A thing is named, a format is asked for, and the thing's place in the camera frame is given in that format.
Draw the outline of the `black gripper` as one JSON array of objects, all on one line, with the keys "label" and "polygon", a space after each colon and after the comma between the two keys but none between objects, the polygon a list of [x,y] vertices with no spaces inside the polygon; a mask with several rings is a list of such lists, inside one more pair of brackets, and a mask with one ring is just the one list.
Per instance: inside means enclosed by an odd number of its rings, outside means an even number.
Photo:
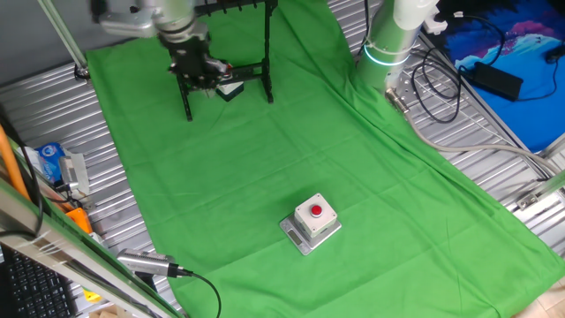
[{"label": "black gripper", "polygon": [[184,42],[168,42],[171,57],[169,72],[177,77],[182,92],[215,89],[220,82],[231,80],[231,66],[226,60],[211,56],[210,36],[193,36]]}]

